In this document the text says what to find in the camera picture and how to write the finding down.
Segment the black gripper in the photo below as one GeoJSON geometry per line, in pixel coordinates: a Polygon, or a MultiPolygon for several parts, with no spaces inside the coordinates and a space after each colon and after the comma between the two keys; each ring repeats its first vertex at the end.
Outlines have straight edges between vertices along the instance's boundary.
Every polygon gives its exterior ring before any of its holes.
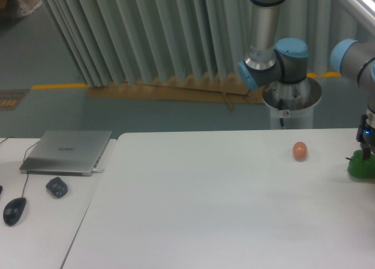
{"type": "Polygon", "coordinates": [[[368,114],[363,114],[360,117],[356,141],[360,143],[362,149],[362,160],[368,160],[370,149],[374,147],[374,128],[369,124],[368,114]]]}

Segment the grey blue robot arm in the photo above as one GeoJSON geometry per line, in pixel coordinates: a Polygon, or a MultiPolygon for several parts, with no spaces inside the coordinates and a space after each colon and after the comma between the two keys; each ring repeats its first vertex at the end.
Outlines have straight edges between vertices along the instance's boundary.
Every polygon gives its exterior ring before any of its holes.
{"type": "MultiPolygon", "coordinates": [[[[284,38],[275,41],[280,6],[285,0],[250,0],[253,3],[251,43],[248,55],[238,63],[244,84],[250,89],[265,86],[263,100],[278,125],[285,119],[308,128],[312,119],[306,114],[320,102],[320,85],[307,76],[308,47],[303,40],[284,38]]],[[[330,54],[330,64],[369,94],[367,111],[361,116],[356,140],[362,159],[374,154],[374,41],[353,39],[339,42],[330,54]]]]}

